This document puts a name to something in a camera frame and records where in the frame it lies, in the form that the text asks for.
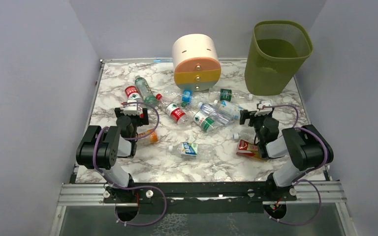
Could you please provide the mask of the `white label bottle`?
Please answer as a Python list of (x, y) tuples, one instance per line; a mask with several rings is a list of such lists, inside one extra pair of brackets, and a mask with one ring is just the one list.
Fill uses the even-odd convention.
[(241, 116), (241, 111), (244, 110), (243, 107), (235, 105), (226, 100), (215, 100), (213, 105), (223, 113), (227, 114), (228, 116), (232, 117), (235, 120), (239, 120)]

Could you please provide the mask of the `red gold label bottle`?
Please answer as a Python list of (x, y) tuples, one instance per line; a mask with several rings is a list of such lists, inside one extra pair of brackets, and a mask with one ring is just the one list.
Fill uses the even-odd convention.
[(254, 160), (266, 161), (263, 151), (257, 145), (243, 139), (238, 141), (236, 155)]

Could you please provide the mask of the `blue lemon label bottle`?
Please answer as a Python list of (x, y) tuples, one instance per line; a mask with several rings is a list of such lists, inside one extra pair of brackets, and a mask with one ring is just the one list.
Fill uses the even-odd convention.
[(216, 157), (216, 151), (212, 145), (180, 142), (170, 145), (168, 151), (175, 156), (187, 160), (212, 160)]

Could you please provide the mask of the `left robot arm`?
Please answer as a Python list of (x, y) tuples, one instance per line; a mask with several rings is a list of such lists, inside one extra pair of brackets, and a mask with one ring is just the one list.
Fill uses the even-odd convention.
[(76, 151), (76, 162), (94, 169), (114, 188), (131, 188), (134, 181), (117, 159), (132, 158), (137, 148), (137, 128), (148, 125), (146, 108), (115, 108), (116, 125), (88, 126)]

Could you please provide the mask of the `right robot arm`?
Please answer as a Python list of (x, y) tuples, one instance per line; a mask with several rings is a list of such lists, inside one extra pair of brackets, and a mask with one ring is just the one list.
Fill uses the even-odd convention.
[(287, 192), (298, 179), (334, 159), (332, 148), (312, 124), (279, 130), (279, 122), (272, 115), (273, 111), (240, 111), (240, 124), (249, 122), (254, 139), (252, 143), (241, 139), (238, 145), (239, 151), (251, 149), (262, 160), (289, 156), (280, 169), (267, 177), (265, 193), (269, 196)]

